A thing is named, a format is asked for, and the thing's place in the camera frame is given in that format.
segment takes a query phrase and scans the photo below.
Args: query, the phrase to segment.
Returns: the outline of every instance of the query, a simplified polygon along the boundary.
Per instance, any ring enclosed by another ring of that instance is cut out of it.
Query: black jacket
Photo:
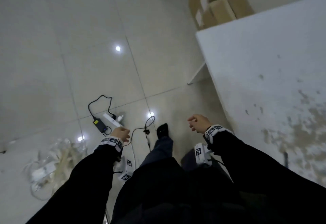
[[[102,223],[114,147],[102,145],[27,223]],[[227,131],[214,136],[229,178],[214,167],[185,172],[173,158],[144,165],[124,184],[112,223],[320,222],[326,189]]]

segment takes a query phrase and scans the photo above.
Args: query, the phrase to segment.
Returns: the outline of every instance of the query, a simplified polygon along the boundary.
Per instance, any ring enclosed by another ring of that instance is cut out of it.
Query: black sleeve
[[[99,146],[75,166],[67,182],[27,223],[102,224],[117,156],[115,147]]]
[[[326,189],[279,164],[230,132],[218,132],[211,149],[222,160],[240,191],[267,195],[283,214],[302,219],[324,213]]]

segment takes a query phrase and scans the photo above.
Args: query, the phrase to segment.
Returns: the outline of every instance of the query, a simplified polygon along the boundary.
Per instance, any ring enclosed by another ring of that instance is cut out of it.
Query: foot
[[[168,124],[165,123],[163,125],[160,125],[157,130],[157,138],[161,139],[162,137],[168,137],[169,136],[169,128],[168,128]]]

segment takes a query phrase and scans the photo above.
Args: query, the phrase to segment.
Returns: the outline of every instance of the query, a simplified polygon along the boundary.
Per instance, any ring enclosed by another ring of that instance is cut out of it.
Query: white table
[[[326,186],[326,0],[258,13],[197,39],[235,134],[282,164],[286,149],[291,170]]]

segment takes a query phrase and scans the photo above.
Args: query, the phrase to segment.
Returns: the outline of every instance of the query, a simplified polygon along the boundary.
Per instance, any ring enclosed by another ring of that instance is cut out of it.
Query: person
[[[111,223],[323,220],[324,187],[302,178],[202,115],[193,115],[188,122],[190,129],[204,134],[209,148],[221,156],[231,179],[216,163],[192,170],[182,168],[172,157],[173,140],[164,124],[157,129],[154,149],[119,192]],[[68,181],[27,223],[103,223],[113,164],[128,138],[128,129],[116,128],[109,140],[78,163]]]

